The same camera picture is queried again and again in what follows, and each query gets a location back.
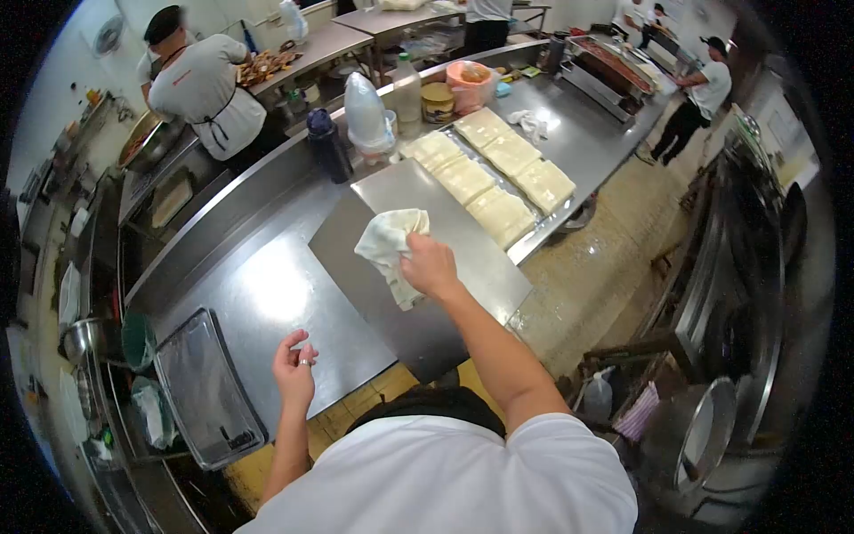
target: white t-shirt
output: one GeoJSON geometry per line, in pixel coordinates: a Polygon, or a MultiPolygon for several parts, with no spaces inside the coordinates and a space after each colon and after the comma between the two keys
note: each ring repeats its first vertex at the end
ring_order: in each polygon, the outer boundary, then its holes
{"type": "Polygon", "coordinates": [[[435,415],[373,420],[236,534],[629,534],[637,500],[617,452],[567,414],[505,441],[435,415]]]}
{"type": "MultiPolygon", "coordinates": [[[[198,42],[198,39],[193,37],[190,32],[187,32],[187,46],[198,42]]],[[[137,80],[139,81],[140,87],[151,83],[151,65],[159,58],[160,56],[152,52],[151,49],[147,49],[145,54],[139,58],[139,63],[137,63],[137,80]]]]}
{"type": "Polygon", "coordinates": [[[634,3],[632,0],[617,0],[617,12],[611,23],[620,26],[625,32],[636,32],[632,27],[626,25],[625,15],[635,22],[638,26],[643,27],[645,16],[644,3],[634,3]]]}
{"type": "Polygon", "coordinates": [[[469,0],[466,22],[508,21],[513,0],[469,0]]]}
{"type": "Polygon", "coordinates": [[[233,63],[240,62],[246,50],[227,35],[212,35],[187,47],[151,84],[151,108],[161,116],[178,116],[192,124],[210,155],[221,161],[251,143],[266,118],[257,100],[244,89],[235,90],[237,66],[233,63]],[[216,124],[195,124],[204,122],[205,116],[216,124]]]}
{"type": "Polygon", "coordinates": [[[688,97],[697,104],[700,113],[711,120],[733,88],[733,79],[729,76],[729,67],[723,62],[709,62],[700,72],[709,83],[691,87],[688,97]]]}

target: hand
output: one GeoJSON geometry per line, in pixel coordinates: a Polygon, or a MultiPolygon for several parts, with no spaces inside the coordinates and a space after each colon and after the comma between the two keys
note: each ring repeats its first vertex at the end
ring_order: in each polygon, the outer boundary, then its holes
{"type": "Polygon", "coordinates": [[[298,409],[308,412],[308,405],[314,398],[314,378],[311,365],[300,365],[300,360],[314,364],[318,351],[311,343],[302,349],[293,349],[308,339],[308,332],[300,329],[291,332],[278,344],[276,355],[272,358],[272,375],[278,384],[278,393],[282,397],[282,409],[298,409]]]}
{"type": "Polygon", "coordinates": [[[463,288],[453,251],[446,244],[413,232],[407,236],[407,245],[412,259],[401,256],[401,271],[412,287],[436,300],[463,288]]]}

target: worker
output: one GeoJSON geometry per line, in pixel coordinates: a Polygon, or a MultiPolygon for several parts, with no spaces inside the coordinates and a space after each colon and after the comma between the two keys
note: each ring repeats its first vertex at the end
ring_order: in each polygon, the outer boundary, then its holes
{"type": "Polygon", "coordinates": [[[463,56],[501,48],[510,33],[513,0],[469,0],[465,9],[463,56]]]}
{"type": "MultiPolygon", "coordinates": [[[[168,12],[178,12],[178,17],[181,20],[180,26],[186,30],[186,17],[184,14],[184,8],[180,6],[169,6],[164,8],[162,11],[168,12]]],[[[198,42],[195,36],[193,36],[192,32],[186,32],[187,39],[186,43],[189,46],[190,44],[195,44],[198,42]]],[[[139,63],[137,64],[137,79],[139,79],[140,90],[143,92],[143,99],[145,100],[145,105],[149,106],[149,91],[151,91],[151,82],[157,78],[157,74],[163,68],[163,60],[160,56],[158,56],[155,52],[153,52],[150,48],[146,47],[145,54],[140,58],[139,63]]]]}
{"type": "Polygon", "coordinates": [[[640,41],[640,46],[638,47],[639,49],[645,50],[646,47],[649,46],[649,42],[652,40],[652,36],[655,35],[656,32],[661,32],[664,35],[673,38],[673,32],[665,27],[664,22],[662,21],[666,16],[667,14],[664,12],[664,6],[660,3],[656,3],[652,9],[649,10],[646,14],[646,23],[644,24],[641,32],[642,39],[640,41]]]}
{"type": "Polygon", "coordinates": [[[638,45],[639,38],[635,36],[643,32],[643,23],[646,18],[646,13],[643,10],[644,0],[617,0],[617,12],[611,20],[611,28],[623,37],[623,40],[638,45]]]}
{"type": "Polygon", "coordinates": [[[151,109],[164,120],[190,123],[235,175],[288,139],[283,122],[237,86],[237,65],[253,61],[244,44],[217,34],[188,45],[179,11],[169,8],[151,19],[145,41],[163,58],[149,92],[151,109]]]}
{"type": "Polygon", "coordinates": [[[401,271],[459,329],[486,391],[416,386],[359,417],[307,471],[312,365],[308,332],[278,346],[282,412],[254,520],[239,534],[281,532],[632,531],[637,500],[616,450],[567,408],[530,349],[457,278],[453,252],[417,233],[401,271]]]}
{"type": "Polygon", "coordinates": [[[645,163],[655,165],[661,158],[662,164],[667,166],[682,152],[697,128],[708,128],[711,125],[711,118],[732,89],[733,80],[726,63],[726,45],[717,37],[700,40],[708,45],[711,61],[698,73],[674,80],[677,86],[687,90],[687,98],[664,125],[664,132],[655,148],[649,151],[647,147],[642,147],[635,152],[645,163]]]}

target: striped towel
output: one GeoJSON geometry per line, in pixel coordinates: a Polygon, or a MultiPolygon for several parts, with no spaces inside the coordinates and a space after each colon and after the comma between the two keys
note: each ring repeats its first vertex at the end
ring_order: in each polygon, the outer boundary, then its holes
{"type": "Polygon", "coordinates": [[[614,424],[614,430],[632,441],[639,441],[643,436],[644,429],[646,429],[646,421],[655,411],[658,403],[658,390],[655,389],[655,382],[650,381],[638,397],[635,405],[629,408],[623,417],[614,424]]]}

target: cap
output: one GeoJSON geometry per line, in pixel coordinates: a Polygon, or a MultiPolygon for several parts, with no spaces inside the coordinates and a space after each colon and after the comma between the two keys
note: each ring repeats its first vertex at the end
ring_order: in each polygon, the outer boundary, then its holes
{"type": "Polygon", "coordinates": [[[145,28],[143,39],[149,46],[160,44],[181,27],[183,19],[184,10],[180,6],[163,8],[151,17],[149,27],[145,28]]]}
{"type": "Polygon", "coordinates": [[[727,56],[727,45],[723,43],[719,37],[701,37],[700,41],[708,44],[711,48],[721,53],[721,56],[727,56]]]}

